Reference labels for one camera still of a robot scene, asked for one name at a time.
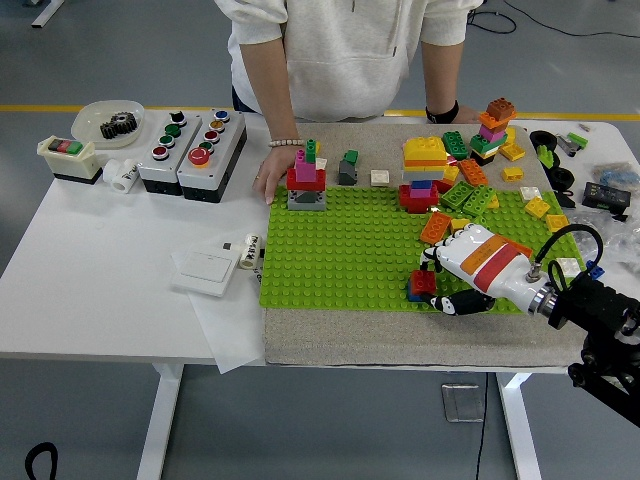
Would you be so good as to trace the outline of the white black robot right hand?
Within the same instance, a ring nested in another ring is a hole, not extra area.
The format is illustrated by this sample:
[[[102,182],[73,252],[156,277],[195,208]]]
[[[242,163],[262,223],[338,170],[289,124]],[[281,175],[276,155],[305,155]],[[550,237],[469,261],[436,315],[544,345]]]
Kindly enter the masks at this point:
[[[465,281],[470,288],[449,296],[424,293],[421,300],[453,316],[485,312],[506,298],[531,315],[552,295],[547,274],[527,256],[485,227],[470,223],[421,255],[421,267],[433,264]]]

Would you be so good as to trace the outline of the person's right hand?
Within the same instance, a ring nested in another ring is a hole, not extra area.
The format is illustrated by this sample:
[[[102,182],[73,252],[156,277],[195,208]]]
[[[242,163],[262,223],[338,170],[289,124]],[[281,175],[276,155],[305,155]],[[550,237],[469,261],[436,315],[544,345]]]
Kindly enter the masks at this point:
[[[267,205],[272,204],[281,178],[294,165],[300,149],[301,146],[296,145],[273,147],[261,163],[253,182],[253,190]]]

